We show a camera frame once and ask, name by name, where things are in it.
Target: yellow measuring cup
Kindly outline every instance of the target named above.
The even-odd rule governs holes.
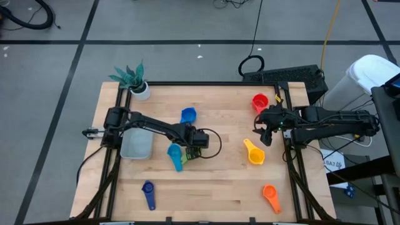
[[[249,139],[243,140],[243,143],[246,145],[247,150],[249,151],[249,161],[255,165],[261,165],[264,163],[265,153],[263,150],[256,147]]]

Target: floor tile line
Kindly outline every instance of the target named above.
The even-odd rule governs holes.
[[[253,40],[84,40],[83,44],[90,45],[185,45],[185,44],[251,44]],[[43,45],[78,45],[81,41],[77,40],[0,40],[0,44],[43,44]],[[323,40],[256,40],[255,44],[264,45],[323,45]],[[358,46],[358,45],[400,45],[400,41],[367,41],[367,40],[333,40],[328,41],[327,45]]]
[[[71,83],[73,81],[76,68],[77,68],[79,60],[81,58],[81,54],[82,54],[83,47],[84,47],[84,41],[88,37],[89,29],[90,29],[90,26],[92,24],[92,21],[93,21],[93,18],[94,18],[94,14],[96,13],[96,9],[98,7],[98,4],[99,4],[99,0],[94,0],[93,5],[92,5],[92,9],[91,9],[91,11],[89,13],[89,16],[88,16],[87,21],[86,21],[86,25],[84,27],[84,31],[83,31],[82,36],[81,36],[81,40],[79,41],[79,45],[78,45],[78,47],[76,49],[74,58],[73,58],[72,63],[71,63],[71,67],[69,68],[68,75],[67,75],[66,80],[64,82],[64,86],[62,87],[61,95],[60,95],[60,97],[58,99],[58,103],[57,103],[56,109],[54,111],[54,114],[52,116],[49,129],[47,130],[46,138],[44,139],[41,152],[40,152],[39,157],[38,157],[38,159],[36,161],[36,165],[35,165],[34,171],[32,173],[31,180],[30,180],[30,182],[28,184],[28,187],[26,189],[24,198],[23,198],[21,206],[19,208],[16,220],[14,222],[15,225],[23,224],[24,221],[25,221],[25,217],[26,217],[26,214],[28,213],[29,205],[31,204],[31,201],[32,201],[32,198],[33,198],[33,194],[34,194],[34,192],[36,190],[36,187],[38,185],[39,178],[40,178],[40,175],[42,173],[44,163],[45,163],[46,158],[48,156],[48,152],[49,152],[49,149],[50,149],[51,142],[53,141],[54,133],[56,132],[57,125],[58,125],[59,119],[61,117],[61,113],[63,111],[63,107],[64,107],[66,99],[67,99],[69,88],[71,87]]]
[[[385,51],[385,53],[386,53],[387,59],[388,59],[389,61],[391,61],[392,63],[394,63],[394,64],[397,65],[396,58],[393,56],[393,53],[392,53],[392,51],[390,50],[390,47],[389,47],[389,45],[388,45],[387,42],[386,42],[386,39],[385,39],[385,37],[384,37],[384,35],[383,35],[383,33],[382,33],[382,30],[381,30],[381,28],[379,27],[379,24],[378,24],[378,22],[376,21],[376,18],[375,18],[375,16],[374,16],[374,13],[373,13],[371,7],[369,7],[369,4],[368,4],[367,0],[361,0],[361,2],[362,2],[362,4],[364,5],[364,8],[365,8],[365,10],[366,10],[366,12],[367,12],[367,15],[368,15],[368,17],[369,17],[369,20],[371,21],[372,26],[373,26],[374,29],[375,29],[376,35],[378,36],[379,40],[382,42],[382,47],[383,47],[383,49],[384,49],[384,51]]]

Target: blue cup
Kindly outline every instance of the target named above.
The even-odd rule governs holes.
[[[181,123],[193,123],[196,120],[196,110],[194,107],[187,107],[186,109],[182,110],[181,114]]]

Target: potted plant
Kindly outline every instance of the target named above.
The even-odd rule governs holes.
[[[129,66],[126,66],[126,72],[118,67],[114,66],[114,68],[120,77],[116,75],[110,75],[109,77],[119,82],[119,88],[130,90],[133,96],[140,101],[145,101],[150,97],[149,85],[143,80],[143,61],[137,66],[136,72],[132,71]]]

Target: red measuring cup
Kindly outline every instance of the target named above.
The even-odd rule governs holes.
[[[268,106],[268,98],[264,94],[256,94],[252,101],[251,104],[253,108],[257,111],[257,114],[260,114],[262,110],[266,109]]]

